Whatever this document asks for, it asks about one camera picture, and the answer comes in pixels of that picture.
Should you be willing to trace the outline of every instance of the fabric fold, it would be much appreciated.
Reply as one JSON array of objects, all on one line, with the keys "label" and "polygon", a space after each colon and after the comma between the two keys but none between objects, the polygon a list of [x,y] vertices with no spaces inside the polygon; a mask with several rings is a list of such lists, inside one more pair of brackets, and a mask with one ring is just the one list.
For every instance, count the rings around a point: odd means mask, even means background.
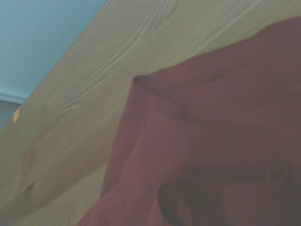
[{"label": "fabric fold", "polygon": [[300,225],[300,56],[293,18],[134,77],[78,226]]}]

